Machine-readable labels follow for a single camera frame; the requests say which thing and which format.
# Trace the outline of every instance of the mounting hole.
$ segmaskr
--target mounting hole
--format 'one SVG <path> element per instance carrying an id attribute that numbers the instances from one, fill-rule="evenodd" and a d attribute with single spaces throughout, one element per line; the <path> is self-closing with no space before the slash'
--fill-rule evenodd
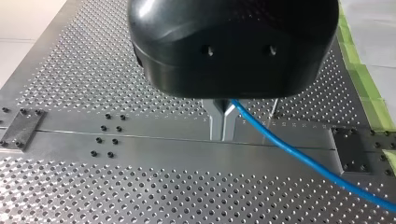
<path id="1" fill-rule="evenodd" d="M 274 56 L 276 56 L 276 46 L 274 46 L 274 45 L 264 46 L 264 48 L 262 49 L 262 53 L 264 55 L 274 57 Z"/>
<path id="2" fill-rule="evenodd" d="M 203 45 L 201 47 L 201 53 L 211 57 L 211 56 L 213 56 L 213 48 L 210 45 Z"/>

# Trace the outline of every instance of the blue cable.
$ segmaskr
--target blue cable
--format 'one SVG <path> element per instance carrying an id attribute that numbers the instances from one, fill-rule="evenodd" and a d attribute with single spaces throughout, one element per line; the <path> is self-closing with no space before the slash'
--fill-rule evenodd
<path id="1" fill-rule="evenodd" d="M 303 152 L 299 151 L 297 148 L 292 147 L 291 145 L 285 143 L 276 135 L 271 133 L 268 129 L 266 129 L 263 125 L 261 125 L 250 113 L 241 105 L 237 100 L 232 99 L 233 105 L 239 110 L 242 117 L 244 117 L 253 127 L 255 127 L 260 133 L 262 133 L 267 139 L 273 142 L 276 146 L 282 148 L 286 152 L 288 152 L 291 156 L 297 158 L 298 160 L 302 161 L 303 163 L 310 166 L 312 169 L 320 173 L 321 175 L 325 176 L 326 178 L 330 179 L 334 184 L 349 190 L 350 192 L 357 194 L 359 197 L 363 199 L 378 204 L 379 206 L 388 209 L 390 212 L 396 213 L 396 204 L 390 203 L 382 198 L 374 196 L 374 194 L 365 191 L 356 187 L 355 185 L 347 182 L 345 179 L 341 178 L 340 176 L 332 173 L 324 166 L 319 164 L 317 161 L 314 161 L 312 158 L 305 155 Z"/>

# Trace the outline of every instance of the screw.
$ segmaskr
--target screw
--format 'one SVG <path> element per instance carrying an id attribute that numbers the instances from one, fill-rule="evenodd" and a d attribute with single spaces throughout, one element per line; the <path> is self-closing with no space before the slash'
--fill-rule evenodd
<path id="1" fill-rule="evenodd" d="M 385 155 L 381 155 L 381 156 L 379 157 L 379 159 L 380 159 L 381 161 L 385 161 L 385 160 L 387 159 L 387 157 L 386 157 Z"/>
<path id="2" fill-rule="evenodd" d="M 356 131 L 356 129 L 351 129 L 351 130 L 349 130 L 349 133 L 350 134 L 355 134 L 355 133 L 357 133 L 358 131 Z"/>
<path id="3" fill-rule="evenodd" d="M 379 144 L 379 142 L 375 142 L 375 143 L 374 143 L 374 147 L 375 147 L 375 148 L 379 148 L 379 147 L 381 147 L 381 144 Z"/>
<path id="4" fill-rule="evenodd" d="M 388 169 L 388 170 L 385 170 L 385 172 L 384 172 L 384 173 L 385 173 L 385 175 L 392 175 L 392 171 L 391 171 L 391 170 L 389 170 L 389 169 Z"/>
<path id="5" fill-rule="evenodd" d="M 23 146 L 23 143 L 22 142 L 15 142 L 15 146 L 17 146 L 17 147 L 22 147 Z"/>
<path id="6" fill-rule="evenodd" d="M 367 171 L 367 166 L 363 164 L 363 165 L 361 166 L 361 171 Z"/>
<path id="7" fill-rule="evenodd" d="M 91 156 L 96 157 L 98 153 L 96 151 L 91 151 Z"/>

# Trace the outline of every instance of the metal plate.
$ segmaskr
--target metal plate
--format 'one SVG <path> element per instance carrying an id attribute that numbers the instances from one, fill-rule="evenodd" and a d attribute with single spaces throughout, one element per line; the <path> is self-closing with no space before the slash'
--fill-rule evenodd
<path id="1" fill-rule="evenodd" d="M 49 117 L 41 125 L 45 131 L 100 133 L 101 125 L 125 124 L 117 119 L 106 120 L 104 114 L 110 113 L 113 117 L 124 114 L 130 119 L 124 132 L 117 133 L 112 128 L 109 134 L 208 140 L 208 116 L 200 101 L 167 96 L 145 80 L 132 51 L 125 20 L 126 4 L 126 0 L 67 1 L 1 90 L 0 103 L 11 109 L 26 106 L 49 111 Z M 327 93 L 332 87 L 335 92 Z M 320 122 L 331 125 L 367 123 L 336 41 L 323 63 L 318 82 L 298 97 L 281 100 L 278 113 L 291 120 L 278 123 L 279 129 L 293 127 L 294 119 L 301 119 L 305 127 L 312 128 L 317 123 L 308 120 L 317 121 L 311 118 L 318 115 Z M 288 108 L 293 105 L 297 105 L 294 109 L 307 108 L 304 105 L 310 97 L 318 98 L 318 103 L 312 105 L 315 108 L 312 116 L 300 117 L 297 115 L 305 110 L 296 112 Z M 332 108 L 332 113 L 316 114 L 320 110 L 319 102 Z M 262 120 L 271 106 L 271 101 L 262 100 L 249 104 L 250 111 Z M 347 115 L 341 116 L 339 110 Z M 3 127 L 9 123 L 5 119 Z M 310 147 L 309 142 L 302 139 L 318 130 L 302 132 L 300 127 L 296 127 L 299 129 L 296 139 L 301 140 L 295 143 Z M 254 135 L 254 130 L 249 128 L 236 131 Z M 293 137 L 287 140 L 294 143 Z M 238 141 L 256 144 L 261 139 L 239 137 Z"/>
<path id="2" fill-rule="evenodd" d="M 332 128 L 329 134 L 345 172 L 370 173 L 371 164 L 364 152 L 361 136 L 355 129 Z"/>
<path id="3" fill-rule="evenodd" d="M 393 214 L 339 189 L 278 148 L 254 146 L 268 143 L 242 119 L 235 130 L 239 143 L 209 142 L 208 116 L 199 101 L 163 95 L 144 79 L 127 33 L 126 4 L 68 0 L 0 91 L 0 103 L 11 112 L 21 106 L 49 111 L 26 153 L 0 153 L 1 222 L 396 222 Z M 339 101 L 341 91 L 327 94 L 331 99 L 318 89 L 317 96 L 336 110 L 353 106 L 348 116 L 324 114 L 331 122 L 322 125 L 280 107 L 285 118 L 261 119 L 340 174 L 326 129 L 358 125 L 348 123 L 351 118 L 365 121 L 356 92 L 343 83 L 350 78 L 336 44 L 332 50 L 317 85 L 342 84 L 348 105 Z M 293 103 L 304 106 L 303 98 Z M 256 116 L 271 109 L 265 101 L 250 102 Z M 3 127 L 10 114 L 0 113 Z M 120 120 L 121 114 L 127 119 Z M 344 177 L 395 202 L 395 178 L 384 174 L 389 164 L 379 155 L 368 153 L 373 175 Z"/>
<path id="4" fill-rule="evenodd" d="M 42 110 L 20 109 L 1 138 L 1 148 L 24 150 L 44 116 L 45 111 Z"/>
<path id="5" fill-rule="evenodd" d="M 37 133 L 21 157 L 1 154 L 5 223 L 395 223 L 275 147 Z M 98 156 L 91 157 L 96 150 Z M 113 151 L 115 157 L 106 156 Z M 303 149 L 339 173 L 333 150 Z M 396 201 L 387 162 L 344 175 Z"/>

